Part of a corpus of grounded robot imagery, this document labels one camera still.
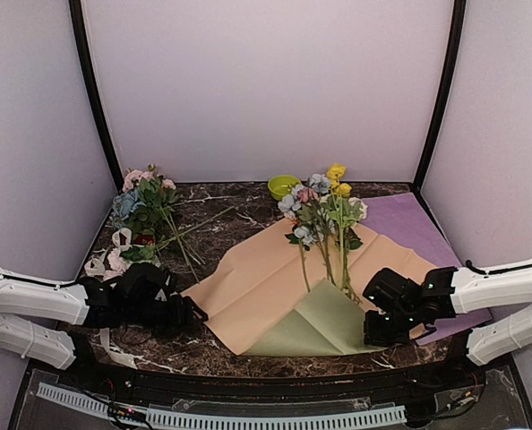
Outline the peach and green wrapping paper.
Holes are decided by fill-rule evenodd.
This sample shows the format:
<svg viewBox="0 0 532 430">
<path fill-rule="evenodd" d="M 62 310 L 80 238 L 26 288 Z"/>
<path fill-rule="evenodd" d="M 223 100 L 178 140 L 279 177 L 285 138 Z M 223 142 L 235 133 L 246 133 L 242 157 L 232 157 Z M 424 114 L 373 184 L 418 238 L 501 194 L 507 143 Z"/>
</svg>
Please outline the peach and green wrapping paper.
<svg viewBox="0 0 532 430">
<path fill-rule="evenodd" d="M 237 355 L 335 357 L 370 353 L 366 299 L 355 303 L 326 278 L 318 248 L 301 252 L 282 220 L 229 249 L 218 268 L 185 291 L 208 328 Z"/>
</svg>

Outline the white and red flower stem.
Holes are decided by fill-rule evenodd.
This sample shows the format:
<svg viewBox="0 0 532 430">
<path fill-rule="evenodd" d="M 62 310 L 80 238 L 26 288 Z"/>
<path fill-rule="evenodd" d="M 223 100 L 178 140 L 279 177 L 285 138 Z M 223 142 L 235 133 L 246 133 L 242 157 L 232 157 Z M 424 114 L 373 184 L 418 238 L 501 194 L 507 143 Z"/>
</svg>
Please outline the white and red flower stem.
<svg viewBox="0 0 532 430">
<path fill-rule="evenodd" d="M 339 251 L 340 251 L 340 284 L 339 289 L 355 304 L 359 305 L 361 299 L 356 294 L 351 284 L 348 268 L 348 256 L 351 250 L 360 248 L 362 240 L 355 232 L 355 227 L 361 220 L 366 219 L 368 207 L 363 200 L 356 197 L 338 197 L 338 226 L 339 226 Z"/>
</svg>

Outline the yellow fake flower stem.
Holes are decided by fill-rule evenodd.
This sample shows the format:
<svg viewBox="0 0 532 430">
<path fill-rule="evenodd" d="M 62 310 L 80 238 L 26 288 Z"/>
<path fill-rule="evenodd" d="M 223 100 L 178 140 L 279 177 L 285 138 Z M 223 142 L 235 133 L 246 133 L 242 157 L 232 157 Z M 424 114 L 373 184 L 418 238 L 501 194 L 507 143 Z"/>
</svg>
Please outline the yellow fake flower stem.
<svg viewBox="0 0 532 430">
<path fill-rule="evenodd" d="M 332 164 L 326 177 L 330 180 L 330 197 L 328 200 L 330 219 L 337 231 L 339 247 L 339 261 L 341 273 L 339 275 L 339 288 L 354 297 L 351 278 L 348 268 L 348 256 L 353 250 L 359 249 L 363 242 L 355 232 L 355 226 L 366 215 L 365 204 L 351 197 L 352 187 L 343 181 L 347 168 L 339 163 Z"/>
</svg>

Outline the small blue flower stem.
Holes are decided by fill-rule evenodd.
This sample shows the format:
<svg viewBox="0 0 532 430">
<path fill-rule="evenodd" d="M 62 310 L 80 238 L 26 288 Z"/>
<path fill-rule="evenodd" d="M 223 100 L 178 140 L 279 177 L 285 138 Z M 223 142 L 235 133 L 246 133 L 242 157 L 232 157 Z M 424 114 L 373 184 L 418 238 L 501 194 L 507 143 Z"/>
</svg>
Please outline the small blue flower stem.
<svg viewBox="0 0 532 430">
<path fill-rule="evenodd" d="M 300 255 L 301 271 L 305 282 L 306 291 L 311 292 L 311 284 L 308 279 L 306 268 L 306 253 L 310 250 L 312 235 L 308 228 L 295 225 L 291 233 L 285 234 L 285 238 L 291 245 L 297 245 Z"/>
</svg>

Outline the blue fake flower stem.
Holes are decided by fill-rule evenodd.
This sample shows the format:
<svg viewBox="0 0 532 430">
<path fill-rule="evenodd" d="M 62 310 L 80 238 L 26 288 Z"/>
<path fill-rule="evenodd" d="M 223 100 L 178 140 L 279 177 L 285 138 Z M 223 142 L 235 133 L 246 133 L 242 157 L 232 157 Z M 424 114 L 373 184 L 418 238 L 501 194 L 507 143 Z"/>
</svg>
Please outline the blue fake flower stem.
<svg viewBox="0 0 532 430">
<path fill-rule="evenodd" d="M 313 237 L 310 250 L 316 248 L 320 252 L 325 278 L 335 284 L 330 262 L 330 241 L 336 237 L 337 231 L 324 206 L 329 197 L 330 180 L 323 174 L 314 174 L 306 185 L 296 185 L 291 194 L 278 202 L 278 209 L 293 223 L 293 227 L 298 225 L 310 230 Z"/>
</svg>

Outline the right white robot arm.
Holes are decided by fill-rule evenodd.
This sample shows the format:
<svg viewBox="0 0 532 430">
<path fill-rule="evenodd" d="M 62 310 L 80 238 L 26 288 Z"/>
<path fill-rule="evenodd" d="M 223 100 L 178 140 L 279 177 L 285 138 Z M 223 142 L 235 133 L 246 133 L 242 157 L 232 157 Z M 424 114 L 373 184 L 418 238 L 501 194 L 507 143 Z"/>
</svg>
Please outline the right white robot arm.
<svg viewBox="0 0 532 430">
<path fill-rule="evenodd" d="M 494 306 L 523 305 L 506 318 L 473 329 L 467 357 L 452 355 L 436 370 L 436 380 L 454 389 L 471 373 L 471 363 L 483 366 L 532 344 L 532 259 L 493 267 L 443 267 L 428 271 L 422 283 L 392 269 L 379 270 L 363 293 L 375 310 L 365 315 L 365 343 L 377 347 L 405 344 L 418 325 L 429 327 Z"/>
</svg>

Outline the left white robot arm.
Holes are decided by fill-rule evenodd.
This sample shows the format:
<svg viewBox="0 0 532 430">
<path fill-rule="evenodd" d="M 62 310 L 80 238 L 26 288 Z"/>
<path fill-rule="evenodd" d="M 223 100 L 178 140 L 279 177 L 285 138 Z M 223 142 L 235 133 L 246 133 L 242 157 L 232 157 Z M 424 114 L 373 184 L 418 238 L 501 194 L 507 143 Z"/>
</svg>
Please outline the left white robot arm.
<svg viewBox="0 0 532 430">
<path fill-rule="evenodd" d="M 104 281 L 54 281 L 0 267 L 0 348 L 59 370 L 70 368 L 84 389 L 96 391 L 105 384 L 106 372 L 95 363 L 90 343 L 40 326 L 37 318 L 95 329 L 131 324 L 176 334 L 205 323 L 208 315 L 176 291 L 174 273 L 146 262 Z"/>
</svg>

